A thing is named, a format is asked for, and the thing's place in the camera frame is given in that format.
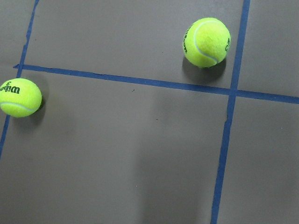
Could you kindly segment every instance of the yellow tennis ball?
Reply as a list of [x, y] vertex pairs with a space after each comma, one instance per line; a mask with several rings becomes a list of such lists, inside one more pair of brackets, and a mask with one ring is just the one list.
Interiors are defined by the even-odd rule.
[[22, 118], [31, 115], [38, 110], [41, 103], [41, 91], [27, 79], [11, 79], [0, 86], [0, 107], [13, 117]]
[[230, 44], [229, 30], [220, 20], [203, 18], [186, 31], [183, 50], [189, 62], [200, 68], [209, 68], [225, 59]]

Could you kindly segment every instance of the vertical blue line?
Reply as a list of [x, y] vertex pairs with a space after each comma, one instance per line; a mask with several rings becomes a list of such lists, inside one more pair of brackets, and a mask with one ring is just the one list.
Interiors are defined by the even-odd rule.
[[248, 21], [249, 6], [250, 6], [250, 0], [244, 0], [240, 28], [239, 28], [238, 41], [237, 41], [237, 49], [236, 49], [236, 54], [235, 54], [235, 63], [234, 63], [232, 81], [231, 81], [230, 92], [229, 92], [229, 97], [228, 97], [227, 120], [226, 120], [226, 122], [224, 124], [224, 128], [223, 128], [222, 144], [221, 144], [221, 150], [220, 150], [220, 156], [219, 156], [219, 166], [218, 166], [216, 184], [215, 184], [215, 189], [214, 189], [211, 224], [217, 224], [217, 220], [218, 220], [223, 179], [224, 179], [225, 166], [226, 166], [226, 160], [227, 160], [227, 155], [228, 155], [230, 130], [231, 130], [231, 125], [232, 125], [233, 116], [234, 116], [235, 99], [236, 99], [236, 93], [237, 93], [237, 89], [238, 89], [238, 82], [239, 82], [244, 41], [245, 41], [245, 33], [246, 33], [246, 27], [247, 27], [247, 21]]
[[[27, 54], [27, 48], [28, 48], [29, 40], [30, 40], [30, 36], [31, 36], [31, 30], [32, 30], [32, 25], [33, 25], [34, 14], [35, 14], [36, 6], [37, 6], [38, 2], [39, 2], [39, 0], [35, 1], [34, 7], [33, 7], [33, 10], [32, 10], [32, 14], [31, 14], [31, 18], [30, 18], [30, 23], [29, 23], [28, 30], [27, 30], [27, 33], [26, 33], [27, 41], [26, 41], [26, 43], [25, 43], [25, 45], [23, 47], [23, 51], [22, 51], [22, 55], [21, 55], [21, 59], [20, 59], [20, 66], [19, 66], [19, 69], [18, 69], [18, 72], [17, 72], [17, 76], [16, 76], [17, 78], [21, 77], [21, 73], [22, 73], [22, 70], [23, 70], [23, 66], [24, 66], [24, 62], [25, 62], [25, 57], [26, 57], [26, 54]], [[2, 155], [3, 147], [4, 147], [6, 133], [7, 133], [8, 125], [9, 125], [9, 120], [10, 120], [10, 116], [7, 115], [6, 119], [5, 119], [5, 122], [4, 122], [4, 127], [3, 127], [3, 131], [2, 131], [2, 135], [1, 135], [1, 140], [0, 140], [0, 158], [1, 158], [1, 155]]]

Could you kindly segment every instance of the floor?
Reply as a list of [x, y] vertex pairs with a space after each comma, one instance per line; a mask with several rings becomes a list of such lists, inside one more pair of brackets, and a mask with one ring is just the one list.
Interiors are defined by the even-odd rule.
[[[299, 222], [297, 0], [0, 4], [0, 82], [44, 100], [0, 113], [1, 223]], [[210, 69], [182, 50], [204, 17], [232, 37]]]

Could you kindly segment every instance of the neon green tennis ball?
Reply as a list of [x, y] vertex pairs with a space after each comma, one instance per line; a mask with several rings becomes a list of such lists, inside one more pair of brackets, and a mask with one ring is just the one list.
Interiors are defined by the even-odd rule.
[[8, 115], [26, 117], [37, 111], [41, 103], [41, 91], [27, 79], [11, 79], [0, 86], [0, 107]]
[[186, 31], [183, 50], [189, 62], [200, 68], [209, 68], [225, 59], [230, 44], [226, 26], [216, 18], [204, 18]]

